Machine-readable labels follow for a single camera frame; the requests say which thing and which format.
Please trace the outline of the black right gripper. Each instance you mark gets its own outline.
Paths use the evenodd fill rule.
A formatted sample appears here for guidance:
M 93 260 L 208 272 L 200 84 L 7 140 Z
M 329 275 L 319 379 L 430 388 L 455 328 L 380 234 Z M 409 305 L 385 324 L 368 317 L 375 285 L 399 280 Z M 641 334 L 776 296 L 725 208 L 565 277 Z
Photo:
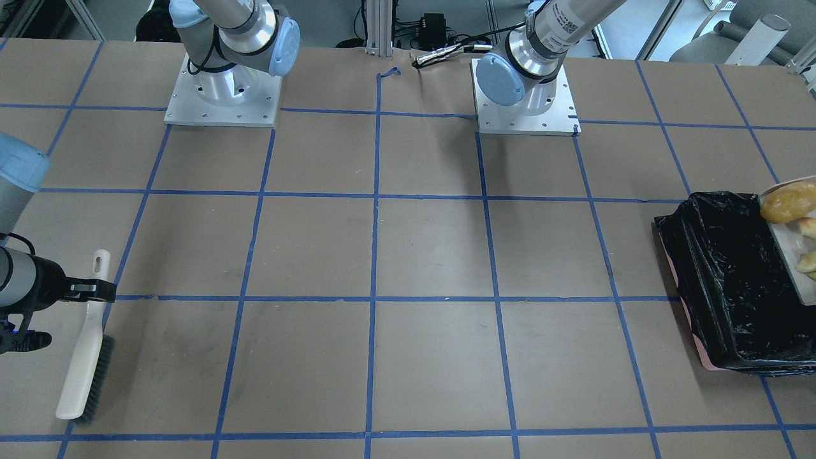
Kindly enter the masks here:
M 26 294 L 25 308 L 30 312 L 45 310 L 64 300 L 65 302 L 113 303 L 117 285 L 102 279 L 69 279 L 63 268 L 49 259 L 33 256 L 35 278 L 30 292 Z

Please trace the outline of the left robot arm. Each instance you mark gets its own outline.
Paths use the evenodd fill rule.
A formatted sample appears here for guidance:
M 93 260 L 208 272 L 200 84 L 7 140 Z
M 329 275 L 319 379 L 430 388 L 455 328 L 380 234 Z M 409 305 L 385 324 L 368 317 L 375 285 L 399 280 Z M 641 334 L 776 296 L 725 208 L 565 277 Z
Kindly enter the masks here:
M 530 3 L 523 24 L 478 61 L 478 87 L 500 106 L 522 102 L 534 87 L 554 81 L 568 50 L 621 5 L 622 1 Z

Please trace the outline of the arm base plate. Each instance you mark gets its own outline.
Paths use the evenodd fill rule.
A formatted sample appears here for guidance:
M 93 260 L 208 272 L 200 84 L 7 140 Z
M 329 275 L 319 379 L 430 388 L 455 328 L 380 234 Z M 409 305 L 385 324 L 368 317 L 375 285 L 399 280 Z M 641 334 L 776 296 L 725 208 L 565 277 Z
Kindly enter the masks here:
M 185 55 L 164 122 L 187 127 L 272 128 L 283 78 L 236 65 L 220 73 L 191 73 Z
M 565 65 L 560 68 L 556 80 L 537 85 L 518 104 L 501 106 L 490 101 L 479 87 L 477 64 L 478 59 L 471 60 L 480 133 L 536 136 L 577 136 L 582 133 Z

